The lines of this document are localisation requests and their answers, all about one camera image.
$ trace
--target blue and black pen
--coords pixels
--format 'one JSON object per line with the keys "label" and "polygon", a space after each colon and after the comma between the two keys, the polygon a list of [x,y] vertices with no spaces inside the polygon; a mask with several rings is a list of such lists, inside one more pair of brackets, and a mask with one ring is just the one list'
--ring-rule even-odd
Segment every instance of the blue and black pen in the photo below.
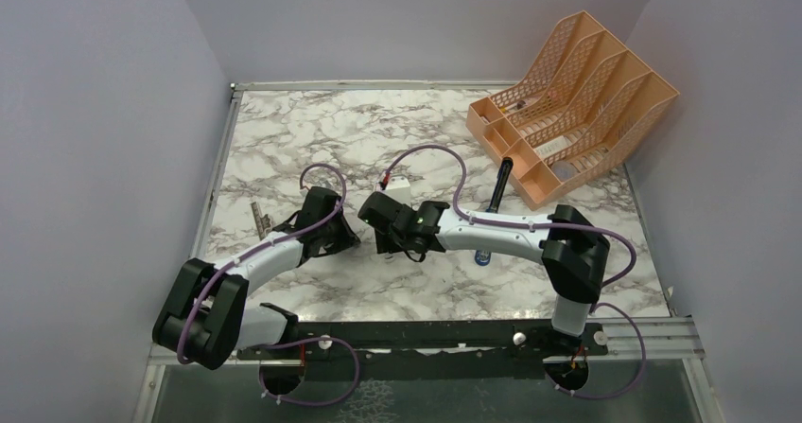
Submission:
{"label": "blue and black pen", "polygon": [[[498,168],[498,176],[496,177],[496,188],[493,189],[493,197],[490,198],[490,205],[485,212],[498,213],[498,207],[501,205],[501,197],[504,196],[504,186],[507,185],[507,179],[510,178],[510,172],[513,170],[513,159],[506,157],[501,160],[501,167]],[[474,260],[477,264],[485,266],[490,263],[489,251],[476,251]]]}

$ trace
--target wall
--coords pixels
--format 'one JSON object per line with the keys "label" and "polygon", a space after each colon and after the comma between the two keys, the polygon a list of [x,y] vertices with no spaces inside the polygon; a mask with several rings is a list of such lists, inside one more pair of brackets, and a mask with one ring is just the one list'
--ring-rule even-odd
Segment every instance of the wall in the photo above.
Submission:
{"label": "wall", "polygon": [[183,0],[0,0],[0,414],[128,421],[228,105]]}
{"label": "wall", "polygon": [[648,0],[186,0],[237,82],[520,79],[561,18],[622,40]]}
{"label": "wall", "polygon": [[727,421],[798,421],[802,0],[651,0],[627,42],[682,92],[629,169]]}

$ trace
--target orange desk organizer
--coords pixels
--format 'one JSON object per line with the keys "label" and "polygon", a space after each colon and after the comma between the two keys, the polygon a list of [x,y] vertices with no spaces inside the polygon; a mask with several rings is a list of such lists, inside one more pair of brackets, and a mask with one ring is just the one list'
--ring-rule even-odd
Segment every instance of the orange desk organizer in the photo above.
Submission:
{"label": "orange desk organizer", "polygon": [[510,182],[535,209],[620,165],[677,96],[582,11],[557,23],[523,80],[471,103],[467,127],[497,165],[514,160]]}

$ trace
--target marble table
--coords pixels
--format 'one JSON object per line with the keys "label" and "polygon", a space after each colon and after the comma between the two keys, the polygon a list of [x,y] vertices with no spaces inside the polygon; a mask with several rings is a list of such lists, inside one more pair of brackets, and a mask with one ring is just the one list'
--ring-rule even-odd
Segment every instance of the marble table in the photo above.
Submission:
{"label": "marble table", "polygon": [[[468,166],[461,206],[483,209],[497,168],[465,128],[468,104],[481,90],[350,90],[246,92],[207,245],[207,259],[230,256],[259,238],[251,203],[273,223],[301,207],[298,176],[307,165],[325,162],[345,175],[345,217],[362,239],[359,247],[311,259],[282,273],[249,298],[270,302],[306,321],[418,321],[543,318],[555,293],[543,267],[494,255],[480,267],[473,252],[429,254],[423,263],[403,255],[375,253],[373,230],[356,213],[373,191],[380,171],[411,146],[438,143],[458,152]],[[307,176],[313,185],[339,188],[324,169]],[[449,201],[459,178],[454,159],[437,150],[412,155],[397,170],[412,181],[414,202]],[[602,292],[602,301],[634,316],[669,316],[622,169],[581,187],[558,203],[579,208],[595,225],[615,230],[637,248],[634,270]],[[553,210],[550,204],[534,213]],[[508,185],[500,213],[530,214]],[[612,240],[607,275],[628,262]],[[600,316],[617,316],[600,309]]]}

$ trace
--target white screw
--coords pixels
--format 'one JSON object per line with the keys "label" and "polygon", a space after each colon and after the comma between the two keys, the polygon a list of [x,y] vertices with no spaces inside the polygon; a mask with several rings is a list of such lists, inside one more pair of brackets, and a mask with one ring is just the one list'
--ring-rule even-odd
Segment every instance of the white screw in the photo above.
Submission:
{"label": "white screw", "polygon": [[[321,338],[331,338],[331,337],[328,335],[322,335]],[[331,348],[331,343],[332,342],[330,341],[318,341],[318,347],[323,350],[328,350],[329,348]]]}
{"label": "white screw", "polygon": [[604,333],[601,330],[597,331],[593,334],[593,341],[595,341],[598,345],[607,345],[607,333]]}
{"label": "white screw", "polygon": [[522,345],[526,342],[526,335],[521,333],[520,331],[513,335],[513,344],[515,345]]}

